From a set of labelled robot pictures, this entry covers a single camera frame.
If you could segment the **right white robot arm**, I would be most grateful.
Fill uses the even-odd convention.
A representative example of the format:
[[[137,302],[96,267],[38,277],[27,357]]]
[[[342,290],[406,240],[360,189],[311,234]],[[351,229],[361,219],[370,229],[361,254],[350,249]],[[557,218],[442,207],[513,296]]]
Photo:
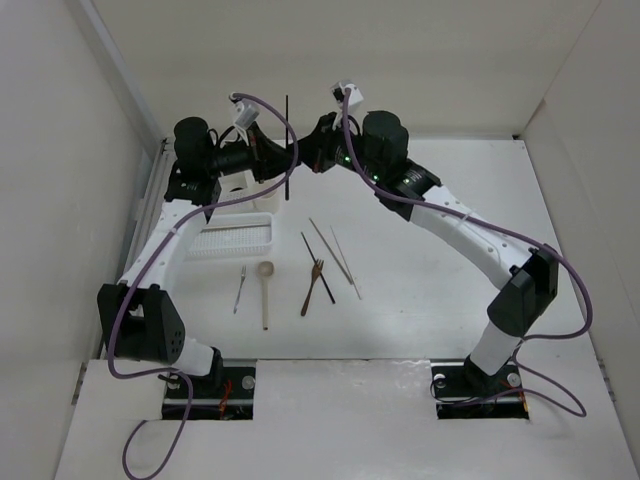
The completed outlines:
[[[423,228],[474,264],[497,289],[488,324],[461,368],[471,397],[498,391],[500,373],[534,322],[555,299],[557,260],[506,234],[481,227],[481,218],[461,203],[431,171],[410,159],[409,133],[387,111],[365,116],[360,132],[343,132],[337,116],[322,116],[299,140],[299,158],[315,173],[335,165],[364,172],[376,197],[390,211]]]

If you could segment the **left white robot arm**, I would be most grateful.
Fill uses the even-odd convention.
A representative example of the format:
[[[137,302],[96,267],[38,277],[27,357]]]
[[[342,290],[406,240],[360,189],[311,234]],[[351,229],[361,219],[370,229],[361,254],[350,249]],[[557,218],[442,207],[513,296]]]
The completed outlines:
[[[300,162],[296,142],[284,146],[251,123],[240,139],[216,135],[200,117],[173,129],[175,161],[158,221],[143,250],[115,284],[103,285],[97,304],[108,365],[126,378],[118,358],[156,364],[156,373],[189,378],[201,396],[223,387],[220,351],[190,337],[171,298],[177,268],[215,209],[224,206],[220,181],[249,171],[258,182],[291,173]]]

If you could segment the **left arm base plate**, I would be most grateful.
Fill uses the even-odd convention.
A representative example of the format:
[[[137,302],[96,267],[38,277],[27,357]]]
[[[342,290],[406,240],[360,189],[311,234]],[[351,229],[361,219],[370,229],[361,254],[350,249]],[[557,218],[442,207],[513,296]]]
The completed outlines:
[[[190,376],[193,395],[188,419],[252,420],[256,373],[256,360],[225,360],[217,379]],[[166,383],[161,418],[180,420],[187,406],[187,384],[175,374],[159,378]]]

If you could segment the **silver metal chopstick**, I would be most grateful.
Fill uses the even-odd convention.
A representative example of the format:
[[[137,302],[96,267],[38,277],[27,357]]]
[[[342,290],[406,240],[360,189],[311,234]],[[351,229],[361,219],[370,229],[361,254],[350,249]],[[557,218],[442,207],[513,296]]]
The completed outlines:
[[[331,257],[333,258],[333,260],[336,262],[338,268],[340,269],[340,271],[342,272],[342,274],[345,276],[347,282],[350,285],[354,285],[353,279],[351,277],[351,275],[348,273],[346,267],[341,263],[341,261],[338,259],[337,254],[335,253],[335,251],[332,249],[332,247],[330,246],[329,242],[327,241],[327,239],[325,238],[325,236],[322,234],[321,230],[319,229],[319,227],[317,226],[317,224],[314,222],[314,220],[309,217],[309,222],[311,223],[313,229],[315,230],[315,232],[317,233],[317,235],[319,236],[321,242],[323,243],[323,245],[326,247],[327,251],[329,252],[329,254],[331,255]]]

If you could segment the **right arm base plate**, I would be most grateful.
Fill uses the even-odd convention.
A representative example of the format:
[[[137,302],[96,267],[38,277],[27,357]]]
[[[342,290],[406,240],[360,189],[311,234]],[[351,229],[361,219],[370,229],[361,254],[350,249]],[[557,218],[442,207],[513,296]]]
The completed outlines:
[[[512,362],[492,380],[479,384],[467,378],[462,359],[433,360],[430,371],[430,393],[439,420],[529,419],[524,394],[519,391],[519,370]]]

